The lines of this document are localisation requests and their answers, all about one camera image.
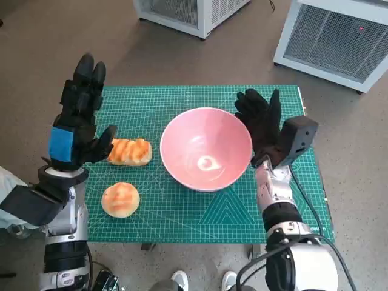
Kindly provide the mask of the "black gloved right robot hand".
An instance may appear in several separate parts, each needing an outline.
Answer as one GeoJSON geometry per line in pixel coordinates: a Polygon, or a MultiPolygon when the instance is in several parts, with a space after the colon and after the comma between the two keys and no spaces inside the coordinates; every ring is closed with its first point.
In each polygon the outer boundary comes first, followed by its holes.
{"type": "Polygon", "coordinates": [[[278,144],[281,121],[279,90],[273,91],[270,101],[252,88],[237,93],[236,97],[235,116],[245,125],[252,139],[254,156],[251,165],[258,167],[268,160],[273,169],[277,168],[284,159],[278,144]]]}

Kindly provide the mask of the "black left robot hand blue tape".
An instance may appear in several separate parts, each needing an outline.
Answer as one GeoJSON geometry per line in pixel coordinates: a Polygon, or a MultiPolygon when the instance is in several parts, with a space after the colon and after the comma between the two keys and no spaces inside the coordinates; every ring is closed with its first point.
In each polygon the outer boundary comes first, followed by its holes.
{"type": "Polygon", "coordinates": [[[103,102],[106,66],[86,53],[73,78],[66,80],[61,95],[61,113],[55,118],[49,141],[49,164],[59,171],[74,171],[85,163],[106,159],[113,148],[117,126],[110,125],[95,137],[95,112],[103,102]]]}

